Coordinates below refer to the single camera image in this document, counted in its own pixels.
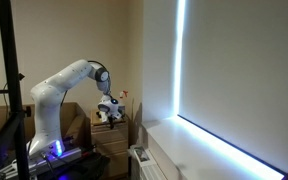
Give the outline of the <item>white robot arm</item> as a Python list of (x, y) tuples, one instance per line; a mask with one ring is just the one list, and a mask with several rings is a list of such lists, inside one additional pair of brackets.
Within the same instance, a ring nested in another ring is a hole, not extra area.
[(35, 135), (28, 145), (30, 158), (48, 149), (59, 156), (65, 151), (60, 130), (61, 104), (66, 92), (86, 77), (95, 80), (103, 93), (98, 109), (108, 118), (121, 118), (119, 102), (111, 95), (109, 71), (97, 61), (78, 60), (31, 89), (35, 104)]

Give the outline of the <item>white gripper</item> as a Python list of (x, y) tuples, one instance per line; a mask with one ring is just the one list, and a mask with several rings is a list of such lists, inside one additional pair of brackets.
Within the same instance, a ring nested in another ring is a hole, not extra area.
[(98, 110), (99, 111), (96, 112), (96, 115), (99, 120), (102, 123), (108, 120), (110, 129), (114, 128), (113, 119), (120, 119), (124, 115), (123, 111), (120, 109), (118, 100), (114, 99), (110, 95), (102, 96), (98, 103)]

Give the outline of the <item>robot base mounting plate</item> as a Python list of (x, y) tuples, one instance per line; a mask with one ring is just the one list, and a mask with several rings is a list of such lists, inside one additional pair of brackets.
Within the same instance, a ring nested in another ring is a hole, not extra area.
[[(65, 152), (42, 151), (35, 160), (30, 160), (28, 165), (29, 178), (37, 178), (46, 172), (53, 172), (56, 168), (74, 166), (82, 159), (82, 149), (74, 148)], [(19, 168), (13, 161), (8, 166), (0, 169), (1, 180), (19, 180)]]

